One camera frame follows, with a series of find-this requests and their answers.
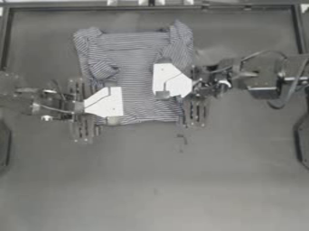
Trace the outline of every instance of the wire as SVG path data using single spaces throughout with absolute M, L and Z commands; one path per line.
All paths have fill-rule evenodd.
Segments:
M 244 61 L 250 60 L 251 58 L 255 58 L 255 57 L 258 57 L 266 53 L 275 53 L 279 57 L 282 57 L 283 60 L 287 58 L 284 53 L 280 51 L 264 50 L 264 51 L 258 51 L 258 52 L 250 54 L 248 56 L 246 56 L 244 58 L 240 59 L 240 62 L 244 62 Z M 216 74 L 216 73 L 224 72 L 225 70 L 228 70 L 231 68 L 232 68 L 232 65 L 228 65 L 221 69 L 216 69 L 216 70 L 209 71 L 209 74 Z
M 42 107 L 42 108 L 50 110 L 50 111 L 56 111 L 56 112 L 58 112 L 58 113 L 73 114 L 73 111 L 61 110 L 61 109 L 57 109 L 57 108 L 54 108 L 54 107 L 49 107 L 49 106 L 46 106 L 46 105 L 41 105 L 41 104 L 37 104 L 37 103 L 34 103 L 34 105 L 36 105 L 36 106 L 40 106 L 40 107 Z
M 302 62 L 302 66 L 300 66 L 299 69 L 298 69 L 298 72 L 296 72 L 295 78 L 294 78 L 294 80 L 292 80 L 292 82 L 291 82 L 290 89 L 288 89 L 288 92 L 287 92 L 287 95 L 286 95 L 284 99 L 283 99 L 283 100 L 279 100 L 280 102 L 278 103 L 278 105 L 274 104 L 274 102 L 270 102 L 270 101 L 266 102 L 271 108 L 274 108 L 274 109 L 280 109 L 280 108 L 283 108 L 283 106 L 284 106 L 286 103 L 288 102 L 290 97 L 291 97 L 292 93 L 295 92 L 296 84 L 298 84 L 298 82 L 299 82 L 299 78 L 300 78 L 300 76 L 302 76 L 302 73 L 303 73 L 303 70 L 304 70 L 304 67 L 306 67 L 306 64 L 307 64 L 307 63 L 309 63 L 309 59 L 306 58 L 306 59 L 303 60 L 303 62 Z

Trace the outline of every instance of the black border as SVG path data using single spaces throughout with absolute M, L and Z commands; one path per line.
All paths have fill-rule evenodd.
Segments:
M 239 11 L 239 10 L 290 10 L 291 22 L 294 27 L 294 36 L 298 53 L 307 52 L 304 31 L 302 27 L 300 4 L 209 4 L 207 2 L 199 5 L 165 5 L 165 6 L 106 6 L 102 2 L 60 2 L 60 3 L 2 3 L 3 7 L 2 22 L 0 31 L 0 70 L 6 69 L 6 52 L 9 49 L 11 18 L 15 11 L 163 11 L 163 10 L 187 10 L 201 9 L 207 11 Z

